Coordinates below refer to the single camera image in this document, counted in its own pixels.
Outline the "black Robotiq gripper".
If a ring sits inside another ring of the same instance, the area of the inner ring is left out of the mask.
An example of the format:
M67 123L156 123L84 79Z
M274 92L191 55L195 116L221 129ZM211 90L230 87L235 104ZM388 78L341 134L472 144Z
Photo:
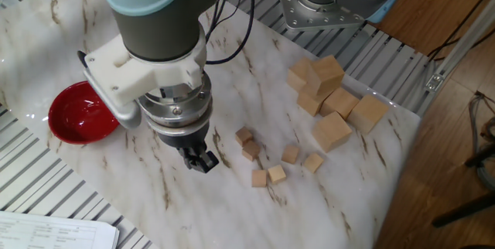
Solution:
M156 132L164 143L178 149L188 169L208 173L219 164L218 158L207 149L205 142L209 126L208 121L195 121L182 127L156 124Z

